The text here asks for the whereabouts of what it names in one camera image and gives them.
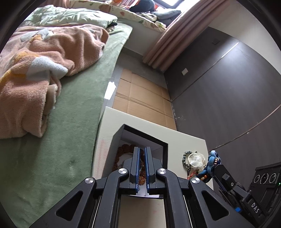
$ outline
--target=triangular cutout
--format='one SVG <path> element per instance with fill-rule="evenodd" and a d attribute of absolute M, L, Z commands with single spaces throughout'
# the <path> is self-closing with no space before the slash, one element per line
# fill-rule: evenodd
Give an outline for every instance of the triangular cutout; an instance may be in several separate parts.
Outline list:
<path fill-rule="evenodd" d="M 207 191 L 203 191 L 202 195 L 214 221 L 217 221 L 229 214 L 228 210 L 226 210 L 218 201 L 216 201 L 216 199 Z"/>
<path fill-rule="evenodd" d="M 64 218 L 67 221 L 71 221 L 76 208 L 82 198 L 83 192 L 77 192 L 65 205 L 63 205 L 57 212 L 56 215 Z"/>

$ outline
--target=gray floor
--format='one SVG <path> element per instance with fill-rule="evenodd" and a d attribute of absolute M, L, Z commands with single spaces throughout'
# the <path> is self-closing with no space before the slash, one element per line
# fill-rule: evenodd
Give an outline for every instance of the gray floor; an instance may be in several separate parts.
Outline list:
<path fill-rule="evenodd" d="M 119 84 L 119 81 L 121 78 L 121 74 L 122 74 L 122 71 L 124 68 L 132 71 L 133 73 L 135 73 L 137 75 L 140 75 L 140 76 L 146 78 L 147 80 L 154 82 L 155 84 L 157 84 L 159 86 L 167 88 L 163 73 L 144 64 L 142 62 L 141 55 L 139 55 L 127 48 L 123 48 L 118 57 L 115 69 L 114 69 L 111 79 L 110 79 L 110 81 L 114 82 L 114 84 L 116 85 L 116 89 L 110 100 L 104 99 L 103 106 L 101 109 L 101 115 L 106 106 L 108 106 L 108 107 L 113 106 L 113 102 L 114 102 L 115 95 L 116 95 L 116 90 L 117 90 L 117 87 L 118 87 L 118 84 Z"/>

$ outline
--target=dark clothing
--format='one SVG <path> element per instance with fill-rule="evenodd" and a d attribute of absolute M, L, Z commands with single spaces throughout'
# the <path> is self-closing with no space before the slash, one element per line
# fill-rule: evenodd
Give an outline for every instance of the dark clothing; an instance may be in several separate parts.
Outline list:
<path fill-rule="evenodd" d="M 130 8 L 131 12 L 134 13 L 145 13 L 155 11 L 155 3 L 153 0 L 140 0 L 137 5 Z"/>

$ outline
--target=dark wood panel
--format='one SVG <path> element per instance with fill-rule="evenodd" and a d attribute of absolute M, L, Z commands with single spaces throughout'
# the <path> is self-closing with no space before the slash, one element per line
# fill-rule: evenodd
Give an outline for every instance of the dark wood panel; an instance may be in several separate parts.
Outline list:
<path fill-rule="evenodd" d="M 210 150 L 272 112 L 281 103 L 280 88 L 275 68 L 239 42 L 173 101 L 177 130 L 205 139 Z"/>
<path fill-rule="evenodd" d="M 216 151 L 233 178 L 248 189 L 258 166 L 281 161 L 281 108 L 248 134 Z"/>
<path fill-rule="evenodd" d="M 237 42 L 210 27 L 201 33 L 164 73 L 171 99 L 177 98 Z M 182 75 L 184 68 L 188 70 L 186 75 Z"/>

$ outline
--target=black device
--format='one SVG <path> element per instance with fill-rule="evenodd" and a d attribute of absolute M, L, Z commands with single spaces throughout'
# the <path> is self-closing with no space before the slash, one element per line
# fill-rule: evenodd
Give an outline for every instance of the black device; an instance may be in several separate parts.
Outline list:
<path fill-rule="evenodd" d="M 86 178 L 30 228 L 117 228 L 121 195 L 137 193 L 140 168 L 135 147 L 123 168 L 102 179 Z M 217 165 L 214 180 L 223 198 L 199 178 L 187 180 L 163 168 L 150 147 L 145 148 L 145 168 L 147 192 L 164 196 L 167 228 L 280 227 L 281 163 L 257 168 L 248 191 Z M 0 216 L 2 227 L 15 227 L 2 207 Z"/>

